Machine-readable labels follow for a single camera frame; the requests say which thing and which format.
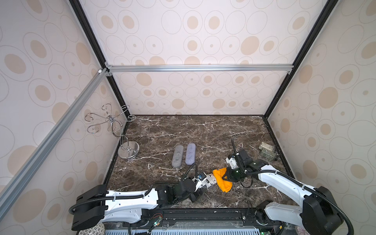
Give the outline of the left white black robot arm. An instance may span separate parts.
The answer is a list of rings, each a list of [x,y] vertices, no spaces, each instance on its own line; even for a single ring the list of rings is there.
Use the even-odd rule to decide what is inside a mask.
[[[212,174],[195,171],[194,177],[185,173],[178,182],[154,183],[145,191],[109,191],[106,185],[98,185],[78,196],[69,208],[73,215],[71,229],[82,231],[100,221],[133,224],[142,219],[143,210],[169,208],[186,199],[195,202],[215,184]]]

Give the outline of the orange cleaning cloth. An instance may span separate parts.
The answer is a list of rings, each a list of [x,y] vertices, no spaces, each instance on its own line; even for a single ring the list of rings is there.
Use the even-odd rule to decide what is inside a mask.
[[[228,193],[232,186],[233,183],[228,181],[226,173],[227,173],[227,168],[222,168],[222,169],[215,169],[213,170],[213,175],[216,178],[217,185],[218,187],[225,193]]]

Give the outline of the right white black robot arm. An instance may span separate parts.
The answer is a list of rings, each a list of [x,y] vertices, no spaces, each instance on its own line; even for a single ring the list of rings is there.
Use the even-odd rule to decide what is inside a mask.
[[[306,185],[277,170],[262,159],[252,159],[245,149],[237,149],[231,142],[233,154],[226,158],[229,167],[223,179],[243,182],[251,177],[264,182],[292,199],[296,206],[265,200],[255,208],[256,222],[265,226],[281,221],[303,227],[311,235],[331,235],[343,223],[348,234],[354,234],[349,217],[338,207],[332,193],[325,187]]]

